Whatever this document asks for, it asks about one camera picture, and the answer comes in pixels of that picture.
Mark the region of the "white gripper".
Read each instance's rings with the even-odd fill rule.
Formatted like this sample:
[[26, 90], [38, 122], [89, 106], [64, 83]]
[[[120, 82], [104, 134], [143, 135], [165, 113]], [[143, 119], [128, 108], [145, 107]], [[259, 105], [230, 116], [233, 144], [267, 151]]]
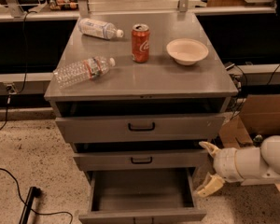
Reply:
[[220, 149], [206, 141], [201, 141], [199, 145], [206, 149], [209, 155], [214, 158], [213, 166], [217, 172], [215, 175], [208, 173], [204, 182], [196, 188], [196, 194], [199, 197], [205, 198], [214, 194], [224, 186], [225, 181], [229, 183], [243, 181], [235, 163], [236, 148]]

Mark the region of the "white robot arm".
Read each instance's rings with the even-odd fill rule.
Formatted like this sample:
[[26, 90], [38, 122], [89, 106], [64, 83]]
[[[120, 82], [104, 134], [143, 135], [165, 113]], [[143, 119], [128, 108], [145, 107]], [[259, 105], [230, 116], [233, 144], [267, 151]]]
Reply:
[[260, 147], [218, 148], [201, 141], [213, 158], [214, 174], [208, 173], [195, 190], [199, 197], [207, 197], [221, 189], [225, 183], [241, 185], [280, 185], [280, 135], [263, 140]]

